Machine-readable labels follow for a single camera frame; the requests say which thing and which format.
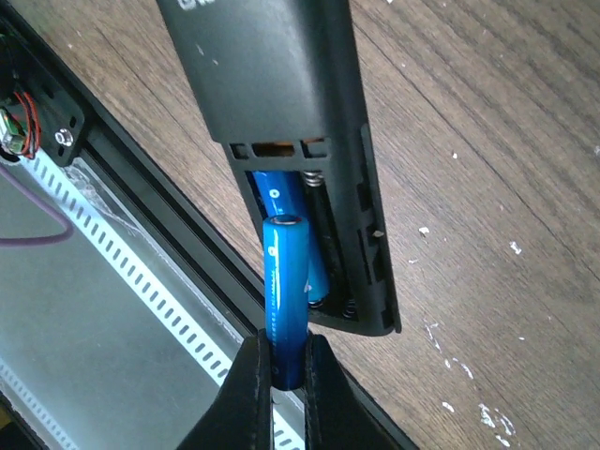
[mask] screw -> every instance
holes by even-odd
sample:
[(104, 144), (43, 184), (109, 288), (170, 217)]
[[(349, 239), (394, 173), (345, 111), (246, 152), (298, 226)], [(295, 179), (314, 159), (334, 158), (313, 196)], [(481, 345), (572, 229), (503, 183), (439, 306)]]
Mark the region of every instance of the screw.
[(54, 133), (54, 138), (58, 143), (65, 147), (70, 147), (73, 144), (73, 135), (66, 128), (60, 128)]

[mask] battery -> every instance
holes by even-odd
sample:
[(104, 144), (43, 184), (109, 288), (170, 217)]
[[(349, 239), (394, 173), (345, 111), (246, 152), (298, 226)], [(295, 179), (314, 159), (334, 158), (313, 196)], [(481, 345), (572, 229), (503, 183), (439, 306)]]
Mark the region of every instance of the battery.
[[(254, 181), (261, 194), (267, 216), (290, 214), (308, 218), (307, 203), (300, 177), (296, 172), (254, 172)], [(309, 226), (308, 301), (320, 303), (329, 294), (329, 276), (313, 227)]]
[(281, 215), (262, 223), (264, 309), (271, 343), (272, 384), (302, 386), (308, 338), (308, 221)]

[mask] purple cable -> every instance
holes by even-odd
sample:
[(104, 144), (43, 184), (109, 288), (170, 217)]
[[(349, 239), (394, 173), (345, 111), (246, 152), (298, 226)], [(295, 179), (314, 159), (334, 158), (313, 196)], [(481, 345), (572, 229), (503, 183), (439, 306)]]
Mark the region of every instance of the purple cable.
[(42, 237), (17, 237), (17, 238), (3, 238), (0, 237), (0, 248), (31, 248), (40, 246), (49, 246), (51, 244), (58, 244), (66, 241), (73, 235), (73, 224), (71, 221), (56, 211), (54, 208), (45, 203), (39, 196), (29, 189), (27, 186), (22, 184), (17, 178), (13, 176), (7, 169), (7, 167), (0, 163), (0, 174), (3, 175), (8, 182), (18, 189), (25, 197), (33, 202), (39, 209), (45, 212), (48, 216), (60, 223), (65, 229), (60, 234), (53, 236), (42, 236)]

